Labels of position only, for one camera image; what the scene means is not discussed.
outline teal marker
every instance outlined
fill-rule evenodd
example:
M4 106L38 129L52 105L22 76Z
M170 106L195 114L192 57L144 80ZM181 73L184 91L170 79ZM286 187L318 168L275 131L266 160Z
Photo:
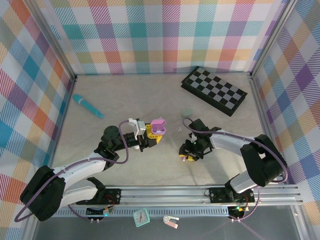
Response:
M85 109L90 111L93 115L101 119L104 118L104 115L101 112L99 112L99 110L96 109L94 106L92 106L89 102L87 102L83 96L79 94L73 94L72 98L76 103L82 105Z

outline teal clock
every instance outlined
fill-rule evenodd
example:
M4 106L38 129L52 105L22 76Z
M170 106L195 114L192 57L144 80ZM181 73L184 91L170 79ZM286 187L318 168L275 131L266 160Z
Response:
M148 210L145 208L142 208L138 211L135 211L133 213L133 219L137 228L147 223L150 223Z

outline chessboard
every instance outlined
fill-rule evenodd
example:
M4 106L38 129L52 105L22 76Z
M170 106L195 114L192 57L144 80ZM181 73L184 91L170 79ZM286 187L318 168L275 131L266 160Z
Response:
M182 88L230 117L247 95L238 87L199 66L181 83Z

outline pink toy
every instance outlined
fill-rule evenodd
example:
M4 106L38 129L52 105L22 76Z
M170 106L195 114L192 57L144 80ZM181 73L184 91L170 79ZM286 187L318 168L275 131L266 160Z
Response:
M152 120L150 124L152 126L151 132L154 135L163 135L166 133L166 128L164 126L166 124L166 121L163 118Z

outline plaid backdrop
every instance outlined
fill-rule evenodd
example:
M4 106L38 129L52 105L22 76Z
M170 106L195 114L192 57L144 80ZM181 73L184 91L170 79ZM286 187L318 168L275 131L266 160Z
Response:
M78 74L247 72L286 1L37 0Z
M257 84L278 149L320 238L320 0L300 0Z
M71 81L23 0L0 6L0 240L16 240L19 196L53 153Z

